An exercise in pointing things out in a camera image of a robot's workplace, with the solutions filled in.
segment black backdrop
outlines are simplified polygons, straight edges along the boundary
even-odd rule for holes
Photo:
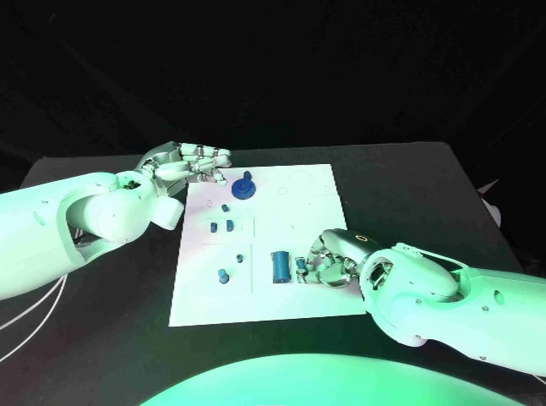
[[[0,191],[165,140],[443,140],[544,259],[546,2],[0,1]]]

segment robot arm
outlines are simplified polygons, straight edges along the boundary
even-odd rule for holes
[[[426,256],[459,269],[446,271]],[[433,339],[479,361],[546,376],[546,279],[470,268],[404,244],[383,249],[338,229],[324,231],[296,272],[302,282],[329,287],[358,278],[367,312],[398,343],[419,347]]]
[[[38,288],[139,237],[171,230],[187,182],[226,184],[230,151],[167,144],[133,171],[90,173],[0,195],[0,300]]]

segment white board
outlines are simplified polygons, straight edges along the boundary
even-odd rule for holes
[[[237,200],[230,187],[244,170],[256,193]],[[345,228],[331,166],[236,167],[221,173],[226,187],[188,185],[169,326],[364,314],[357,283],[332,289],[296,282],[295,257],[306,256],[321,231]],[[273,283],[273,251],[288,251],[290,283]]]

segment blue knob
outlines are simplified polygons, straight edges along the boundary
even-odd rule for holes
[[[227,283],[228,276],[223,269],[217,271],[217,279],[220,280],[220,283]]]
[[[233,182],[233,197],[240,200],[249,199],[256,190],[257,188],[252,182],[250,172],[246,171],[241,179]]]

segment black table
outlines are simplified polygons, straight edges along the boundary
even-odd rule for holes
[[[129,170],[138,159],[44,158],[22,186],[83,173]],[[401,241],[472,266],[519,272],[445,144],[233,152],[236,167],[313,163],[332,165],[348,228],[384,244]],[[420,348],[397,344],[370,315],[167,327],[179,232],[181,222],[172,232],[151,225],[136,241],[69,274],[47,323],[0,364],[0,404],[135,404],[220,365],[289,353],[390,359],[505,395],[546,393],[531,376],[468,359],[442,343],[429,341]],[[0,302],[0,324],[47,288]],[[0,333],[0,355],[33,330],[50,302]]]

